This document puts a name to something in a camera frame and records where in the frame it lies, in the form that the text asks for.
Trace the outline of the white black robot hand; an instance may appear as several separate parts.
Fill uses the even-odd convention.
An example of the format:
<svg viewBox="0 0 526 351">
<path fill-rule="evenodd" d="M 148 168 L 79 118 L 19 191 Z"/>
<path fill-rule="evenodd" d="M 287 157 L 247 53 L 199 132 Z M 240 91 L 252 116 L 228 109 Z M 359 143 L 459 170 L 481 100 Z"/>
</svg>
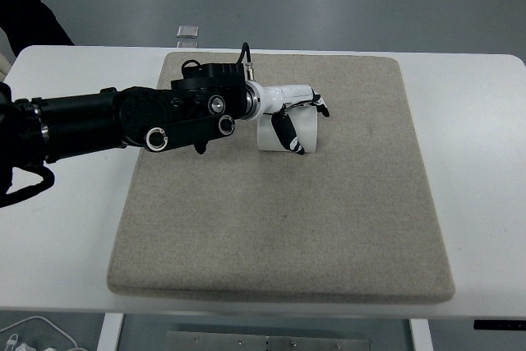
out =
<svg viewBox="0 0 526 351">
<path fill-rule="evenodd" d="M 299 143 L 291 118 L 286 114 L 290 108 L 314 106 L 319 114 L 328 118 L 329 109 L 320 94 L 309 85 L 262 86 L 255 81 L 247 82 L 246 120 L 257 119 L 263 114 L 271 115 L 271 124 L 282 146 L 287 152 L 306 154 Z"/>
</svg>

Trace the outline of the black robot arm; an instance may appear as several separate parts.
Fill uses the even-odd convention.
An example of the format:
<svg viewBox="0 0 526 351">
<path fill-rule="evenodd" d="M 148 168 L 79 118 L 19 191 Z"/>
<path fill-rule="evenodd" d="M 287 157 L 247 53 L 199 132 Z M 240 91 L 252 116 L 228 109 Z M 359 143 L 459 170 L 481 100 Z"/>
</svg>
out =
<svg viewBox="0 0 526 351">
<path fill-rule="evenodd" d="M 1 85 L 1 205 L 30 199 L 55 180 L 48 164 L 101 150 L 143 147 L 150 152 L 193 146 L 230 136 L 251 107 L 243 62 L 187 60 L 182 79 L 167 90 L 133 86 L 93 95 L 32 100 L 12 98 Z"/>
</svg>

